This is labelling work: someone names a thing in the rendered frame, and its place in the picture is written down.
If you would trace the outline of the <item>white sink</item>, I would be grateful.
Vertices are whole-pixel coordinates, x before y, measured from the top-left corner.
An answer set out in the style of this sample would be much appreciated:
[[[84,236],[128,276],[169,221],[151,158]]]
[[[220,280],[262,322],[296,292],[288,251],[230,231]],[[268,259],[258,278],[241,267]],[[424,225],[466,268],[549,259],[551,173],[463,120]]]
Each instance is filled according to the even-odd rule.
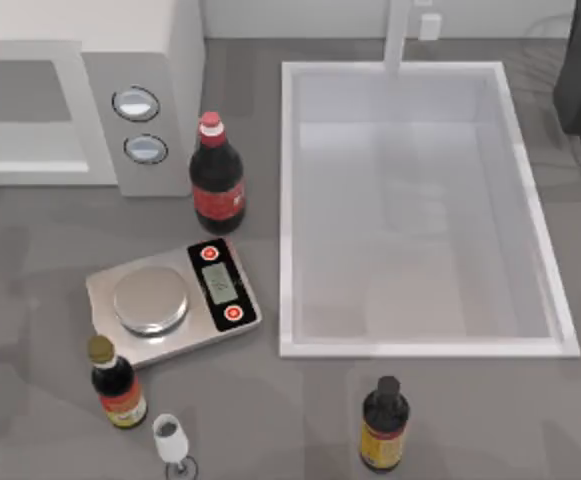
[[[280,187],[282,356],[580,356],[501,63],[284,63]]]

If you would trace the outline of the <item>dark bottle with olive cap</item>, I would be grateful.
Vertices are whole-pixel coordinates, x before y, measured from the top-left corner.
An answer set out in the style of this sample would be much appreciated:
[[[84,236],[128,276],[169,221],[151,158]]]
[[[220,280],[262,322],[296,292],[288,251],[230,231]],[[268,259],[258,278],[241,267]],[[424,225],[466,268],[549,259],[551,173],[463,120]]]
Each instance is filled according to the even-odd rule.
[[[92,336],[87,350],[92,363],[91,383],[108,420],[119,429],[140,425],[148,406],[132,365],[106,336]]]

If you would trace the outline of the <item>pale microwave oven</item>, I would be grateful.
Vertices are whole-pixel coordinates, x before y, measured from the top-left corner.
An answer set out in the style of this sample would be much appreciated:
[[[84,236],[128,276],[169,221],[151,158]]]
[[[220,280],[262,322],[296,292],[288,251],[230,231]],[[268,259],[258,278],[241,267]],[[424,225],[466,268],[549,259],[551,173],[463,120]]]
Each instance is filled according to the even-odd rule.
[[[0,186],[188,196],[204,63],[199,0],[0,0]],[[115,113],[131,86],[158,98],[155,118]],[[126,156],[142,134],[167,144],[163,162]]]

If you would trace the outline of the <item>round microwave knob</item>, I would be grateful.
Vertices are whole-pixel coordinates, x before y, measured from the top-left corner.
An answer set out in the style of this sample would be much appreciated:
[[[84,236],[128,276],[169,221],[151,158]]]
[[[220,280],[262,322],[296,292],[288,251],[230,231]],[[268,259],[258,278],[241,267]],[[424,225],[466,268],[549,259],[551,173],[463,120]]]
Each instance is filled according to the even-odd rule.
[[[135,163],[155,165],[168,156],[167,144],[158,136],[142,134],[124,141],[124,153]]]
[[[160,111],[158,98],[140,86],[131,86],[112,95],[115,113],[130,122],[148,122]]]

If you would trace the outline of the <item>clear wine glass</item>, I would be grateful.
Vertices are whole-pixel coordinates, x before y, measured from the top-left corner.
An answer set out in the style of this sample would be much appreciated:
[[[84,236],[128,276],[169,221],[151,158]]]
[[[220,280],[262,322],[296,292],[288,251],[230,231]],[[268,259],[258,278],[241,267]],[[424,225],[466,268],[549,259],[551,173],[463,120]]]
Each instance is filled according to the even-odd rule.
[[[163,413],[152,424],[157,453],[163,463],[165,480],[198,480],[199,467],[190,455],[190,442],[176,416]]]

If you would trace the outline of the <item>white wall socket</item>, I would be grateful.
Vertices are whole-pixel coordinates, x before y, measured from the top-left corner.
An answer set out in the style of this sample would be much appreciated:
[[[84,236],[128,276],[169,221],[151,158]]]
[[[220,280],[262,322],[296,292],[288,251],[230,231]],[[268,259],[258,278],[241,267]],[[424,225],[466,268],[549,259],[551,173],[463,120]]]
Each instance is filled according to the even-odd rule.
[[[419,41],[436,41],[442,29],[443,17],[439,13],[424,13],[420,18]]]

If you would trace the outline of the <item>dark bottle with red cap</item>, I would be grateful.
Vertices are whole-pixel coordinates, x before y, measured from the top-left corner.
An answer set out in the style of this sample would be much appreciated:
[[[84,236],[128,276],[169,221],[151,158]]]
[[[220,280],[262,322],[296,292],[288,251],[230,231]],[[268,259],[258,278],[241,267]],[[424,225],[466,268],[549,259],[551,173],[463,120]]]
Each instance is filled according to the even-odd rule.
[[[235,231],[245,216],[243,161],[217,112],[201,115],[198,136],[189,164],[194,210],[205,230],[224,236]]]

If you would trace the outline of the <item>dark bottle with black cap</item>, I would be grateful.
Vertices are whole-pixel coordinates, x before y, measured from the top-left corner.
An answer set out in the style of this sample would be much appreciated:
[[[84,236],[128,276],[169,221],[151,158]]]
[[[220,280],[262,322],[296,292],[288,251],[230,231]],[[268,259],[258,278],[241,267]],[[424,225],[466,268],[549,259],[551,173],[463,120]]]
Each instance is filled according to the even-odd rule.
[[[384,474],[400,464],[410,414],[401,382],[391,375],[380,377],[362,403],[359,455],[369,470]]]

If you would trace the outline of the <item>tall white tap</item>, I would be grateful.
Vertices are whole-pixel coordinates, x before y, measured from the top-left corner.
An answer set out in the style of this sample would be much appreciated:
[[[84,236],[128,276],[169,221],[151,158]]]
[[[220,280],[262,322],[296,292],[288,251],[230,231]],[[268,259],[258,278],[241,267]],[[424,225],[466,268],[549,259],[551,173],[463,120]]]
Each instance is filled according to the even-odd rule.
[[[396,75],[403,58],[412,0],[389,0],[383,52],[385,70]]]

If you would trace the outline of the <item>silver kitchen scale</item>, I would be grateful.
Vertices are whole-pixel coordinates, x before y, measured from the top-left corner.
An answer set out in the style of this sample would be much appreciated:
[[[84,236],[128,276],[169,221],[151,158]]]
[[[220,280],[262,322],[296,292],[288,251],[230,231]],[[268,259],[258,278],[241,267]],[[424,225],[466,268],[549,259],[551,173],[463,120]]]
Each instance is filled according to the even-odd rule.
[[[237,250],[226,238],[96,272],[86,289],[95,331],[136,369],[262,322]]]

